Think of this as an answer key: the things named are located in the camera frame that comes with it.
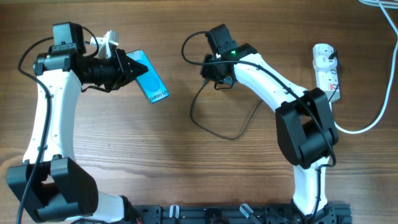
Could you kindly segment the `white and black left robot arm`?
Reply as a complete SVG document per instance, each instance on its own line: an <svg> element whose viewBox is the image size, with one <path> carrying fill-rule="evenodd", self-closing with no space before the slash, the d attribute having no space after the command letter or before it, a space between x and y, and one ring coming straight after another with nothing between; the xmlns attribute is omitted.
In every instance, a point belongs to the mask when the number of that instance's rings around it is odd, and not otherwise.
<svg viewBox="0 0 398 224"><path fill-rule="evenodd" d="M80 93L118 90L148 68L118 48L114 31L92 37L96 50L87 54L85 31L72 22L55 24L53 46L37 56L30 74L38 86L32 137L22 164L7 170L6 182L19 199L18 215L28 213L37 223L141 223L125 196L100 192L76 163L73 131Z"/></svg>

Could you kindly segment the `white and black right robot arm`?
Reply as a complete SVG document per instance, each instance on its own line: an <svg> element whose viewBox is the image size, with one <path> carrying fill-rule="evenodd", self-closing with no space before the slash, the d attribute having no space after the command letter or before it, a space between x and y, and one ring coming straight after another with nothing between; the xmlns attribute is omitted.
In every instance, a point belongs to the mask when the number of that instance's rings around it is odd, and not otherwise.
<svg viewBox="0 0 398 224"><path fill-rule="evenodd" d="M284 78L254 47L238 45L224 24L205 37L212 53L201 75L215 84L245 85L273 110L280 151L294 167L293 202L307 219L315 218L327 204L325 169L336 164L333 145L338 142L326 94Z"/></svg>

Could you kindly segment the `blue Samsung Galaxy smartphone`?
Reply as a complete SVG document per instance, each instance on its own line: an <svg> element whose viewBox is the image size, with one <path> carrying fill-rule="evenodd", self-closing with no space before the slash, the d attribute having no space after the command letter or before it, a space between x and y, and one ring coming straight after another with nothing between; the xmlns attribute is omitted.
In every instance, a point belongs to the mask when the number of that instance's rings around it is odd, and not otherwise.
<svg viewBox="0 0 398 224"><path fill-rule="evenodd" d="M149 103L154 104L169 96L168 89L165 87L163 81L160 79L143 50L129 52L127 53L127 56L148 68L148 72L138 76L136 78L136 82L140 86Z"/></svg>

